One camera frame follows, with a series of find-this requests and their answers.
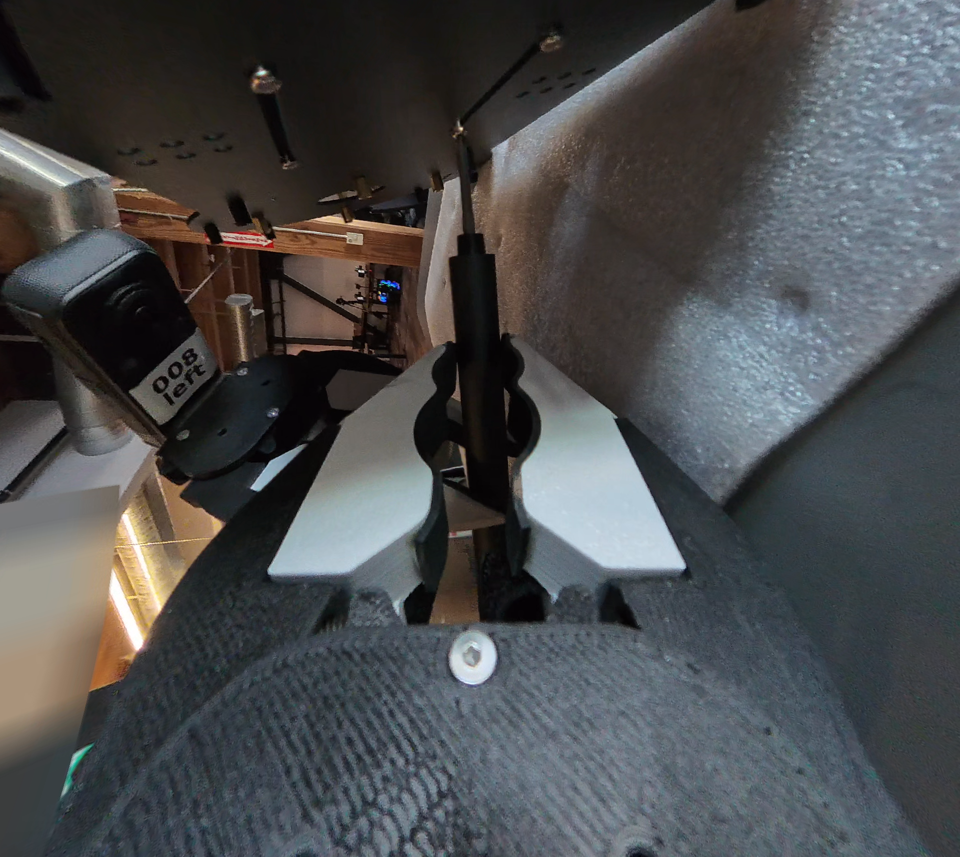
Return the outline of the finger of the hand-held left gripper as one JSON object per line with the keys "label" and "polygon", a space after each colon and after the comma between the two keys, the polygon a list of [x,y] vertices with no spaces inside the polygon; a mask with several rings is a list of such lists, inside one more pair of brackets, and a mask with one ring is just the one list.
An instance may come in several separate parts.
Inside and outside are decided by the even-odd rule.
{"label": "finger of the hand-held left gripper", "polygon": [[402,374],[388,361],[345,349],[303,350],[298,364],[324,417],[352,413]]}
{"label": "finger of the hand-held left gripper", "polygon": [[290,450],[268,461],[258,476],[250,483],[249,490],[260,492],[276,479],[309,446],[309,441],[294,446]]}

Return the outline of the dark grey desk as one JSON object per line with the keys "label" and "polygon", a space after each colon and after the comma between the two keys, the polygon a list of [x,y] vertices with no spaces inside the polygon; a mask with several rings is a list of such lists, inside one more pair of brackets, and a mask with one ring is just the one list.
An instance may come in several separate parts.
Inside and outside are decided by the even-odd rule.
{"label": "dark grey desk", "polygon": [[958,381],[954,294],[726,504],[935,855],[958,855]]}

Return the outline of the blue toy robot arm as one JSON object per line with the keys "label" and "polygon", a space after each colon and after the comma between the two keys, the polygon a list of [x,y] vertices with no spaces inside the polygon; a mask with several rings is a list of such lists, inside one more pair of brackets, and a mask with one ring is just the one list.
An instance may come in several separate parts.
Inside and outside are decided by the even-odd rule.
{"label": "blue toy robot arm", "polygon": [[291,224],[453,176],[458,122],[482,162],[714,1],[2,0],[2,129]]}

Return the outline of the black pen-shaped screwdriver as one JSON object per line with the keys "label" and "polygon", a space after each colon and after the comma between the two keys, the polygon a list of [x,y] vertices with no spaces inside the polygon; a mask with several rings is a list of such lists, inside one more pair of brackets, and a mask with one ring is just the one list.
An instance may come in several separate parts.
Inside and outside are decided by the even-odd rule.
{"label": "black pen-shaped screwdriver", "polygon": [[461,121],[453,128],[462,232],[449,260],[466,477],[474,499],[507,515],[511,490],[498,313],[496,258],[475,225],[472,155]]}

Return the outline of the white foam sheet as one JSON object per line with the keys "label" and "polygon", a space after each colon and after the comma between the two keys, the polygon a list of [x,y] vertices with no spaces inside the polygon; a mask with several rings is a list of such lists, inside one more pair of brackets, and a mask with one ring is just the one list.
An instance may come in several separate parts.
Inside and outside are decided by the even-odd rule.
{"label": "white foam sheet", "polygon": [[500,143],[502,328],[712,498],[958,282],[958,0],[716,0]]}

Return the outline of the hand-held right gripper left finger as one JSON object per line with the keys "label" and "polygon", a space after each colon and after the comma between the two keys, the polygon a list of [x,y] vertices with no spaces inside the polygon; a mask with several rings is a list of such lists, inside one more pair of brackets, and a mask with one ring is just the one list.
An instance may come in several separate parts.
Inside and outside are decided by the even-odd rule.
{"label": "hand-held right gripper left finger", "polygon": [[435,594],[449,546],[442,472],[453,343],[434,348],[344,419],[270,566],[276,582]]}

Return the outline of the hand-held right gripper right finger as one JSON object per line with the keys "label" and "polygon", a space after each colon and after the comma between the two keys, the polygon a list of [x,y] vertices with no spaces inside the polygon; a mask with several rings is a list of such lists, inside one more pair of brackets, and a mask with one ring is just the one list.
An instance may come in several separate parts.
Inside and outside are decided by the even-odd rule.
{"label": "hand-held right gripper right finger", "polygon": [[510,428],[510,568],[551,597],[687,570],[614,413],[529,343],[504,335]]}

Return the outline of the silver air duct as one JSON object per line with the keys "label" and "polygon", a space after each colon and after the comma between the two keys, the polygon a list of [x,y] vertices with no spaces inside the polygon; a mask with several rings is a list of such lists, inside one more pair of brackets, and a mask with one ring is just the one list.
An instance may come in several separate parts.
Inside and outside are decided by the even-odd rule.
{"label": "silver air duct", "polygon": [[[118,229],[112,178],[101,170],[1,131],[2,275],[53,251],[86,230]],[[51,352],[57,401],[78,454],[99,457],[125,446],[132,432],[104,399]]]}

